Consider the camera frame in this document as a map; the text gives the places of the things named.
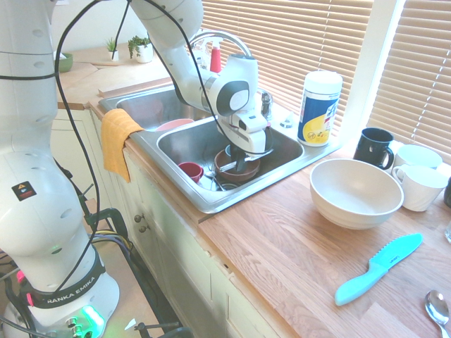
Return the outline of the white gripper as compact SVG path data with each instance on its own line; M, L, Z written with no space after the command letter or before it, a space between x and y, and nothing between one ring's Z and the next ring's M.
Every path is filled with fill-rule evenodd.
M221 120L221 128L230 143L230 159L236 161L236 171L241 173L246 167L247 154L255 157L265 152L266 134L264 130L245 132L238 127L232 127Z

